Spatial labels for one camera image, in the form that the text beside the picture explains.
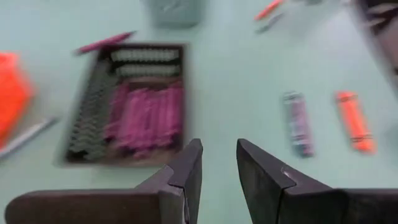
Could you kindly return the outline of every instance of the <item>orange crayon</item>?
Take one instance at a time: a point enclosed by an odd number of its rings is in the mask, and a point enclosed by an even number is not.
[[[350,91],[340,91],[337,93],[337,102],[353,147],[364,152],[375,152],[374,141],[359,108],[357,95]]]
[[[260,20],[260,19],[268,16],[268,14],[270,14],[274,9],[276,9],[281,3],[282,3],[282,0],[273,1],[264,10],[262,10],[258,15],[256,15],[254,19]]]

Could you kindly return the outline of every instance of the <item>light green table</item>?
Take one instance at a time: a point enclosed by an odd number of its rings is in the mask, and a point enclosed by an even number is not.
[[[253,17],[270,0],[208,1],[189,30],[157,30],[138,0],[0,2],[0,50],[18,52],[37,93],[29,121],[62,120],[0,162],[0,210],[39,189],[127,188],[156,169],[59,167],[55,158],[92,55],[72,50],[138,30],[136,41],[188,42],[187,139],[201,138],[203,185],[199,223],[249,223],[239,183],[236,140],[247,138],[292,167],[332,187],[398,187],[398,101],[379,53],[338,1],[308,6],[289,0],[285,16],[258,35]],[[285,132],[281,95],[305,95],[316,156],[297,157]],[[353,150],[333,94],[356,91],[378,152]]]

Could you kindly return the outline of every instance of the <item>wrapped crayon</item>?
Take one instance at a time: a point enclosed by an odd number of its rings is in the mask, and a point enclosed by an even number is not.
[[[151,98],[151,106],[149,111],[149,147],[155,146],[157,139],[157,129],[159,127],[159,109],[160,109],[160,95],[155,92]]]
[[[142,147],[142,141],[144,138],[144,129],[146,125],[146,107],[147,107],[147,96],[148,89],[136,90],[138,91],[139,104],[136,105],[134,110],[134,117],[129,126],[129,148],[138,149]]]
[[[155,143],[157,146],[167,146],[171,143],[170,137],[167,135],[167,125],[169,115],[169,90],[159,91],[159,120],[157,125],[157,134]]]
[[[132,157],[134,159],[137,159],[137,160],[139,160],[139,159],[147,159],[148,157],[150,157],[151,153],[152,153],[152,151],[150,149],[143,149],[143,150],[135,152],[132,155]]]
[[[143,107],[141,108],[142,112],[142,117],[141,117],[141,125],[140,127],[140,133],[138,134],[139,140],[136,142],[136,147],[138,151],[145,150],[151,145],[153,145],[152,141],[152,123],[150,121],[152,117],[152,107],[153,107],[153,102],[154,102],[154,91],[149,90],[146,92],[145,95],[145,103],[143,104]]]
[[[172,87],[169,89],[170,94],[170,119],[167,123],[167,135],[172,137],[181,131],[181,100],[182,89],[179,87]]]
[[[123,114],[124,105],[127,100],[127,94],[129,93],[129,82],[123,82],[118,85],[114,91],[113,97],[110,103],[110,114],[108,124],[104,129],[104,138],[107,140],[112,140],[116,137],[120,119]]]
[[[375,143],[366,125],[357,95],[350,91],[340,91],[337,93],[337,102],[353,147],[363,152],[375,152]]]
[[[139,122],[140,110],[137,108],[143,104],[142,94],[144,90],[135,90],[128,94],[117,135],[116,147],[118,148],[130,147],[132,139],[137,136],[133,127],[136,127]]]
[[[303,156],[312,156],[314,151],[303,95],[297,92],[286,93],[284,105],[287,110],[293,148]]]

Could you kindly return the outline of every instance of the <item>brown tray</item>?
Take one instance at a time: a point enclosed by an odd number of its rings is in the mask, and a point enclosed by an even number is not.
[[[167,163],[183,146],[181,134],[173,136],[167,147],[152,150],[148,159],[135,160],[122,156],[104,140],[103,128],[108,122],[109,102],[113,90],[128,80],[130,88],[161,90],[184,77],[184,46],[177,44],[116,44],[104,46],[93,62],[83,87],[74,122],[65,146],[65,160],[73,164],[118,164],[158,166]]]

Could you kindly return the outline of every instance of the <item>crayon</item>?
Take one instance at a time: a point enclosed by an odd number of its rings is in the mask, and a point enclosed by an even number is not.
[[[136,108],[137,117],[136,125],[132,127],[135,133],[134,140],[130,142],[130,146],[135,150],[141,150],[144,147],[144,142],[146,138],[146,126],[147,126],[147,111],[149,107],[149,94],[148,89],[143,89],[144,91],[139,95],[140,104]]]
[[[136,90],[128,94],[127,101],[122,118],[120,120],[120,127],[118,130],[117,144],[118,148],[127,148],[130,145],[131,139],[136,137],[132,135],[132,127],[134,127],[136,118],[139,116],[139,110],[136,110],[142,104],[142,90]]]
[[[143,150],[141,150],[141,151],[135,152],[135,153],[132,155],[132,157],[133,157],[134,159],[137,159],[137,160],[140,160],[140,159],[147,159],[147,158],[150,157],[151,152],[152,152],[152,151],[151,151],[150,149],[143,149]]]
[[[255,20],[260,20],[266,16],[268,16],[274,9],[276,9],[280,4],[282,3],[282,0],[275,0],[271,4],[269,4],[264,10],[262,10],[258,15],[255,16]]]
[[[160,95],[159,92],[155,92],[152,97],[152,104],[149,115],[149,141],[150,147],[155,146],[157,138],[157,129],[159,127],[159,108],[160,108]]]
[[[152,124],[151,124],[151,117],[152,117],[152,107],[154,103],[154,95],[155,92],[153,90],[150,90],[147,92],[146,95],[146,100],[144,104],[144,117],[142,119],[142,122],[144,123],[142,125],[142,130],[141,130],[141,142],[139,144],[138,150],[145,150],[149,147],[151,147],[153,141],[152,141]]]
[[[375,152],[375,143],[360,110],[357,94],[339,91],[337,102],[353,147],[363,152]]]
[[[123,114],[125,102],[127,100],[127,94],[129,93],[129,83],[123,82],[116,87],[114,95],[112,97],[109,113],[109,121],[104,129],[104,138],[112,140],[116,137],[119,129],[119,122]]]
[[[166,146],[171,143],[171,139],[167,136],[167,118],[169,117],[168,96],[168,89],[159,91],[159,121],[155,141],[157,146]]]
[[[302,156],[312,156],[314,151],[303,95],[294,91],[286,93],[284,95],[284,104],[289,119],[289,131],[293,148]]]
[[[175,117],[175,88],[167,89],[167,109],[166,109],[166,136],[171,137],[173,134],[173,124]]]
[[[172,118],[170,126],[168,127],[168,135],[171,137],[181,131],[181,100],[182,100],[182,89],[171,88],[170,94],[172,95]]]

